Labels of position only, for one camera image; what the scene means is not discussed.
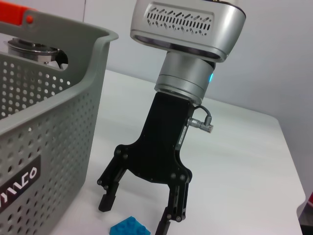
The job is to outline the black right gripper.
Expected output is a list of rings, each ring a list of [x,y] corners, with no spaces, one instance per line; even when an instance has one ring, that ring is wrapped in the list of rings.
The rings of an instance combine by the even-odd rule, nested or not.
[[[158,224],[156,235],[166,235],[170,221],[186,218],[191,172],[181,162],[179,142],[193,114],[192,103],[165,93],[156,93],[139,138],[132,144],[119,145],[114,157],[97,180],[106,193],[98,209],[108,212],[115,201],[119,181],[126,170],[134,175],[169,187],[168,205]]]

